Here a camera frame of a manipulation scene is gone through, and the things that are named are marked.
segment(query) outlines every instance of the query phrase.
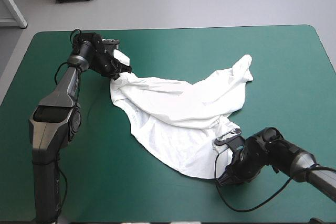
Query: white cloth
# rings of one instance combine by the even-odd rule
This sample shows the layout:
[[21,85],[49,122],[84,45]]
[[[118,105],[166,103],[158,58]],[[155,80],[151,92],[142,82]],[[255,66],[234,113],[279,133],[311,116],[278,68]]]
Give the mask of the white cloth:
[[[114,57],[129,65],[122,52],[115,50]],[[245,84],[253,80],[251,61],[244,55],[232,68],[195,84],[122,73],[111,80],[111,99],[127,114],[131,133],[156,158],[184,175],[213,178],[212,140],[239,128],[228,117],[243,107]],[[217,176],[230,162],[229,151],[220,155]]]

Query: black cable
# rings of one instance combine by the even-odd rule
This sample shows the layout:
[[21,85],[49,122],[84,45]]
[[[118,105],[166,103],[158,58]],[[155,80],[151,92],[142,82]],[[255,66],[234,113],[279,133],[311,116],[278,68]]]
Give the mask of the black cable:
[[[76,74],[77,74],[77,78],[78,78],[78,86],[77,86],[76,99],[75,99],[74,105],[72,106],[73,111],[72,111],[72,113],[70,115],[69,124],[68,124],[68,141],[70,142],[71,141],[71,131],[70,131],[70,129],[71,129],[72,118],[73,118],[74,112],[76,111],[75,109],[77,108],[78,100],[79,100],[80,84],[81,84],[81,69],[80,69],[79,65],[73,65],[73,64],[70,64],[70,63],[67,63],[67,62],[63,62],[62,64],[59,65],[59,67],[58,67],[58,69],[57,69],[57,71],[55,73],[55,76],[54,76],[54,81],[55,81],[56,85],[57,85],[57,74],[58,74],[60,68],[63,65],[65,65],[65,64],[68,64],[69,67],[74,67],[76,69]],[[63,141],[61,142],[60,146],[58,147],[57,155],[59,153],[59,150],[61,149],[62,143],[63,143]],[[59,173],[64,178],[64,181],[65,181],[65,191],[64,191],[63,199],[61,201],[58,213],[57,213],[55,224],[57,224],[58,217],[60,216],[60,214],[62,212],[62,207],[64,205],[64,202],[65,202],[65,200],[67,198],[67,194],[68,194],[68,180],[67,180],[67,177],[64,174],[64,172],[59,168],[58,161],[59,161],[59,157],[57,157],[56,160],[55,160],[55,167],[56,167],[57,171],[59,171]]]
[[217,178],[216,178],[216,171],[217,171],[217,160],[218,160],[218,157],[219,157],[219,154],[217,155],[216,157],[216,160],[215,160],[215,173],[214,173],[214,178],[215,178],[215,184],[216,184],[216,188],[217,188],[217,191],[219,193],[219,196],[220,198],[222,199],[222,201],[225,203],[225,205],[230,208],[231,210],[235,211],[235,212],[251,212],[251,211],[254,211],[256,209],[258,209],[259,207],[262,207],[264,204],[266,204],[267,202],[269,202],[270,200],[272,200],[274,197],[276,197],[282,190],[285,189],[285,187],[289,184],[289,182],[291,182],[291,180],[299,175],[300,173],[303,173],[303,172],[309,172],[309,171],[312,171],[312,170],[328,170],[328,171],[331,171],[331,172],[334,172],[336,173],[336,169],[333,169],[333,168],[329,168],[329,167],[325,167],[325,166],[314,166],[314,167],[309,167],[309,168],[305,168],[305,169],[301,169],[301,170],[298,170],[296,171],[295,173],[293,173],[289,179],[283,184],[283,186],[280,187],[279,190],[277,190],[273,195],[271,195],[268,199],[264,200],[262,203],[258,204],[257,206],[255,207],[252,207],[250,209],[237,209],[237,208],[234,208],[233,206],[231,206],[224,198],[224,196],[222,195],[220,189],[219,189],[219,185],[218,185],[218,181],[217,181]]
[[55,73],[55,75],[54,75],[54,82],[55,82],[55,84],[57,85],[58,83],[57,83],[57,75],[58,75],[58,72],[59,72],[59,70],[61,69],[61,67],[63,66],[63,65],[65,65],[65,64],[68,64],[67,62],[63,62],[61,65],[59,65],[58,66],[58,68],[57,68],[57,71],[56,71],[56,73]]
[[70,34],[70,43],[74,46],[75,44],[73,44],[73,42],[72,42],[72,36],[75,34],[75,32],[79,32],[79,34],[80,34],[80,36],[82,35],[82,31],[80,30],[80,29],[75,29],[75,30],[73,30],[72,32],[71,32],[71,34]]

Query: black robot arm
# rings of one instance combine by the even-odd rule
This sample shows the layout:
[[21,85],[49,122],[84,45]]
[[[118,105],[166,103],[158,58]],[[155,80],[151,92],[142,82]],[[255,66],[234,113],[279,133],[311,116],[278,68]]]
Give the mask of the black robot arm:
[[113,56],[118,40],[102,39],[99,34],[80,30],[73,33],[76,31],[79,34],[71,41],[72,52],[64,63],[68,69],[54,91],[39,102],[29,119],[37,223],[55,222],[61,212],[59,150],[66,147],[79,130],[81,74],[92,69],[104,77],[116,79],[120,73],[132,71],[130,66]]
[[223,140],[215,144],[227,144],[234,153],[231,164],[217,179],[219,185],[250,182],[265,165],[271,165],[276,173],[281,171],[297,182],[308,182],[336,202],[334,169],[317,164],[311,153],[286,141],[276,128],[265,128],[246,140],[240,131],[230,139],[219,139]]

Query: green tabletop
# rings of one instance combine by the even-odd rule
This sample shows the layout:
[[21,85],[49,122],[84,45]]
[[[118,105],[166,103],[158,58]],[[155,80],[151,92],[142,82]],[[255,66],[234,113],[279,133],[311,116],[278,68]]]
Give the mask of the green tabletop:
[[[254,81],[243,109],[230,119],[249,135],[277,127],[286,139],[336,167],[336,76],[311,26],[105,30],[121,41],[138,77],[195,83],[253,58]],[[68,31],[35,35],[0,107],[0,220],[34,218],[34,186],[28,118],[50,93],[58,65],[71,51]],[[126,114],[110,100],[109,80],[82,76],[83,122],[60,166],[68,177],[63,214],[71,221],[308,221],[336,220],[335,204],[307,183],[292,182],[274,200],[245,214],[228,209],[212,180],[186,177],[161,163],[130,134]],[[286,180],[265,167],[249,184],[223,193],[238,208],[252,207]]]

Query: gray floor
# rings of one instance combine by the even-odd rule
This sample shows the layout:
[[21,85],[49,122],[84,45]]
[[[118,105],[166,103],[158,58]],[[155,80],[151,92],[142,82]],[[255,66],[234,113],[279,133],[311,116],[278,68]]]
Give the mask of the gray floor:
[[[33,35],[39,31],[309,24],[336,67],[336,0],[91,0],[57,4],[15,0],[28,22],[19,39],[0,29],[0,101]],[[9,60],[6,41],[17,41]]]

